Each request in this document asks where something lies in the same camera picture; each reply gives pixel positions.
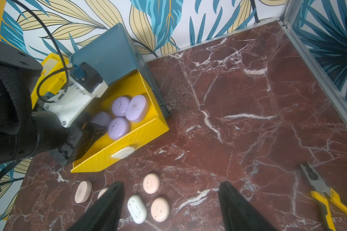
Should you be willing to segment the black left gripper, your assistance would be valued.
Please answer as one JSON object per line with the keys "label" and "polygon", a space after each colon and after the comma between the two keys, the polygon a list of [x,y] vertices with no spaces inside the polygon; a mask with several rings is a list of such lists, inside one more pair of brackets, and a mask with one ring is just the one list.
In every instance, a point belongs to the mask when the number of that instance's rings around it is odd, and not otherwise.
{"label": "black left gripper", "polygon": [[82,158],[93,144],[104,136],[107,128],[92,122],[87,112],[82,112],[66,129],[62,145],[50,151],[50,155],[62,166],[70,165]]}

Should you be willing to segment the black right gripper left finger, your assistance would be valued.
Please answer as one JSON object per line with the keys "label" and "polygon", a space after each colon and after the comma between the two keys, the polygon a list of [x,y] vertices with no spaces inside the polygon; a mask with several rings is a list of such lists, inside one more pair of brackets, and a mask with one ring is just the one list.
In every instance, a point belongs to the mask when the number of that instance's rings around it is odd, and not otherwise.
{"label": "black right gripper left finger", "polygon": [[115,182],[75,223],[70,231],[116,231],[125,198],[123,182]]}

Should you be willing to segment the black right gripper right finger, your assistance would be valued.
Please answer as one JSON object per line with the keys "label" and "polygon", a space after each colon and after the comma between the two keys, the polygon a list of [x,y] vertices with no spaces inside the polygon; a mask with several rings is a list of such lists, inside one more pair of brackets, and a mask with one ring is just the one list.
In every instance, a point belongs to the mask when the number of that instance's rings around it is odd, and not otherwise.
{"label": "black right gripper right finger", "polygon": [[219,186],[218,198],[226,231],[275,231],[230,182]]}

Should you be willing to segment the purple oval earphone case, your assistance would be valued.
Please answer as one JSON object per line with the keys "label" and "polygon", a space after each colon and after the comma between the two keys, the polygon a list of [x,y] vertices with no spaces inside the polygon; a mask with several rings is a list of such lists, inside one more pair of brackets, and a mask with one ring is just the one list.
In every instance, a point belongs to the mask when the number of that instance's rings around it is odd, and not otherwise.
{"label": "purple oval earphone case", "polygon": [[113,120],[112,116],[106,112],[100,112],[96,114],[91,120],[92,123],[97,124],[99,126],[103,126],[108,128],[109,124]]}
{"label": "purple oval earphone case", "polygon": [[125,117],[133,122],[141,122],[147,115],[149,108],[148,100],[143,95],[135,96],[127,106]]}

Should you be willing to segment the yellow top drawer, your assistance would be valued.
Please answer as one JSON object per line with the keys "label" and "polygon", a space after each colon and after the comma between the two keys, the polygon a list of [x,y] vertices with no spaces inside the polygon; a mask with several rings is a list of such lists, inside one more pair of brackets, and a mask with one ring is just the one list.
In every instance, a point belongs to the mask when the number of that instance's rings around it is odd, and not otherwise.
{"label": "yellow top drawer", "polygon": [[133,98],[143,95],[148,102],[148,111],[139,123],[130,123],[130,132],[114,141],[108,134],[98,139],[90,149],[72,164],[72,173],[100,172],[113,165],[123,156],[117,152],[133,147],[135,150],[158,138],[169,130],[167,122],[154,96],[151,87],[138,70],[109,86],[101,98],[96,98],[86,107],[85,111],[95,116],[102,111],[109,112],[112,103],[121,96]]}

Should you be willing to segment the white oval earphone case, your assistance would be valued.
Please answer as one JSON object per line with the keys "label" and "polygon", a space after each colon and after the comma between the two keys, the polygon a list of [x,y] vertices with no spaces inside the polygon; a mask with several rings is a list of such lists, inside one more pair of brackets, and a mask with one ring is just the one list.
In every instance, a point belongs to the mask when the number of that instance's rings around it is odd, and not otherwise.
{"label": "white oval earphone case", "polygon": [[129,198],[127,208],[135,223],[142,224],[146,220],[147,208],[139,195],[135,194]]}

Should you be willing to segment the purple round earphone case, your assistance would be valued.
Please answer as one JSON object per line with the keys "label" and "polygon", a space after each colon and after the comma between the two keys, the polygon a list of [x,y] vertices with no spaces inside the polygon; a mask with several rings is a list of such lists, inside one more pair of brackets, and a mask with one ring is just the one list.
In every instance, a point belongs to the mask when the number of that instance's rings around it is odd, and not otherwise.
{"label": "purple round earphone case", "polygon": [[113,119],[108,126],[108,135],[112,140],[117,141],[130,132],[130,123],[125,117]]}
{"label": "purple round earphone case", "polygon": [[125,117],[127,107],[130,103],[130,99],[126,96],[121,96],[117,98],[111,107],[112,113],[116,117]]}

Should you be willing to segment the teal drawer cabinet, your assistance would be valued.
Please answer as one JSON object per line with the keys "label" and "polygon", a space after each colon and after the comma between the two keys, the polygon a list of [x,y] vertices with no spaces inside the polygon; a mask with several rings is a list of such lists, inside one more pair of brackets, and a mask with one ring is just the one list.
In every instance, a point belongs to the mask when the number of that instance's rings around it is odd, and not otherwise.
{"label": "teal drawer cabinet", "polygon": [[73,65],[86,62],[108,85],[137,69],[153,91],[163,116],[165,118],[170,116],[157,82],[122,23],[117,23],[73,53],[69,57],[69,62]]}

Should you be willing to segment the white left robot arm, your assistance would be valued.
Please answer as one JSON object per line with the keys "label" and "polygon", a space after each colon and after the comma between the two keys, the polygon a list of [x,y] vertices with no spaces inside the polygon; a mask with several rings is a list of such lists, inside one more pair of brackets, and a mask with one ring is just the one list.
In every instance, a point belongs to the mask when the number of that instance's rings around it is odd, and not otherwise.
{"label": "white left robot arm", "polygon": [[33,111],[29,88],[41,71],[32,57],[0,42],[0,164],[47,153],[65,166],[107,131],[86,113],[65,128],[56,114]]}

